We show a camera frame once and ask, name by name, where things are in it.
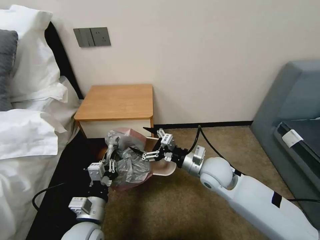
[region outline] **wooden nightstand top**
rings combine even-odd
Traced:
[[[76,121],[149,119],[151,84],[92,86],[74,116]]]

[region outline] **black tape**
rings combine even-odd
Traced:
[[[280,208],[282,196],[279,193],[273,192],[271,203]]]
[[[240,172],[237,169],[234,169],[234,174],[238,175],[239,177],[241,177],[242,172]]]

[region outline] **brown carpet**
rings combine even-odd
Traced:
[[[209,141],[237,169],[286,198],[292,195],[248,127],[204,128]],[[196,129],[175,129],[180,147],[189,148]],[[217,156],[199,137],[206,157]],[[184,170],[152,176],[126,192],[110,192],[103,226],[111,239],[266,239],[227,202]]]

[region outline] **clear plastic bag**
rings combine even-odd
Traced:
[[[126,190],[143,183],[151,173],[148,161],[143,161],[129,147],[144,150],[146,137],[129,128],[111,130],[105,142],[108,145],[106,160],[109,161],[112,152],[117,151],[120,159],[115,162],[119,176],[112,181],[111,187],[116,190]]]

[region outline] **power outlet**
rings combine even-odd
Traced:
[[[103,28],[90,28],[91,35],[95,46],[111,46],[108,29]]]

